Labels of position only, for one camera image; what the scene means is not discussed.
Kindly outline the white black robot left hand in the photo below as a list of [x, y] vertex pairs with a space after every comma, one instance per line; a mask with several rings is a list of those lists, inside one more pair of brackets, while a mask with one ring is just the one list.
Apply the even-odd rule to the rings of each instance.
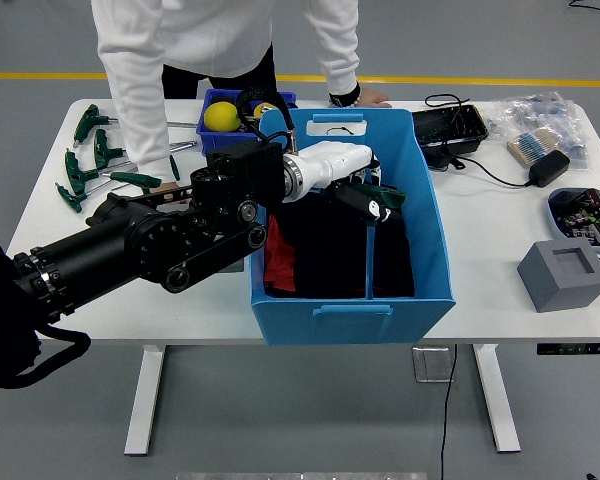
[[285, 154], [283, 166], [285, 203], [318, 189], [369, 222], [398, 218], [394, 208], [375, 196], [381, 187], [381, 164], [366, 145], [321, 141], [296, 154]]

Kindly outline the person's right hand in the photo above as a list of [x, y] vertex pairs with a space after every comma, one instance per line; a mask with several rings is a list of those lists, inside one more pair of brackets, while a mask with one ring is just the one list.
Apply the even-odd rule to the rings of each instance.
[[190, 202], [188, 190], [175, 182], [162, 183], [160, 186], [152, 188], [151, 193], [159, 195], [165, 203], [187, 204]]

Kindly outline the person's left hand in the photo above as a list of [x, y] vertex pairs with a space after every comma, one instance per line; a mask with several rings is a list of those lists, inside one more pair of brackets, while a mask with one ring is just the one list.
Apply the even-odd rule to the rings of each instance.
[[358, 108], [391, 108], [389, 97], [371, 88], [362, 88], [353, 106]]

